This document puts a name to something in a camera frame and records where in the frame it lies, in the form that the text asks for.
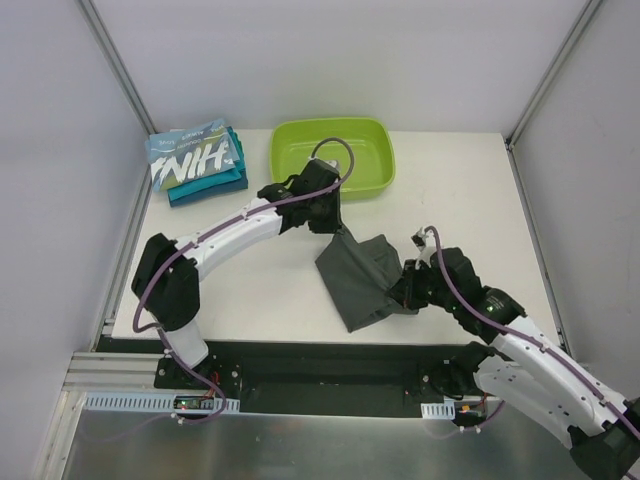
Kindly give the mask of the dark grey t-shirt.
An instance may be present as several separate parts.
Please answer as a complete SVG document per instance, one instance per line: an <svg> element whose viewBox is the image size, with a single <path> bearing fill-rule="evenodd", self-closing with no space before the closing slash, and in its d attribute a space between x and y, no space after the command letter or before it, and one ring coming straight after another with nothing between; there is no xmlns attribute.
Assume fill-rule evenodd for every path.
<svg viewBox="0 0 640 480"><path fill-rule="evenodd" d="M392 314L418 313L389 296L403 269L397 250L383 234L359 242L349 229L342 228L333 235L315 265L350 333Z"/></svg>

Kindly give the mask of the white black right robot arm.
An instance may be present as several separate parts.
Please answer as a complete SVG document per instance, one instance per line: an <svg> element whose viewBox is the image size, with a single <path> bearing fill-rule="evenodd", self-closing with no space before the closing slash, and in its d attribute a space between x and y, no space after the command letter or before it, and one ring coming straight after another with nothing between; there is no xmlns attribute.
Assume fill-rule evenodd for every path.
<svg viewBox="0 0 640 480"><path fill-rule="evenodd" d="M511 405L551 433L590 479L628 479L639 460L639 402L608 387L556 345L506 292L483 284L460 248L428 226L412 237L390 296L410 310L436 306L476 341L428 378L456 400L476 391Z"/></svg>

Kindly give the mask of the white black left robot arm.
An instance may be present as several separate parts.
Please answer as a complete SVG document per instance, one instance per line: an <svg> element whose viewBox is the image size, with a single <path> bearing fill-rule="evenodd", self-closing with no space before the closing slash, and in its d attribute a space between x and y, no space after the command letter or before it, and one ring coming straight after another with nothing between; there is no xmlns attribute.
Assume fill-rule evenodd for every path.
<svg viewBox="0 0 640 480"><path fill-rule="evenodd" d="M216 267L258 242L307 225L316 234L334 233L341 226L338 162L313 158L299 174L262 188L237 213L177 239L159 233L149 238L133 276L131 290L140 315L153 317L150 329L161 329L168 347L180 358L176 375L188 388L204 387L211 377L209 356L197 326L200 282Z"/></svg>

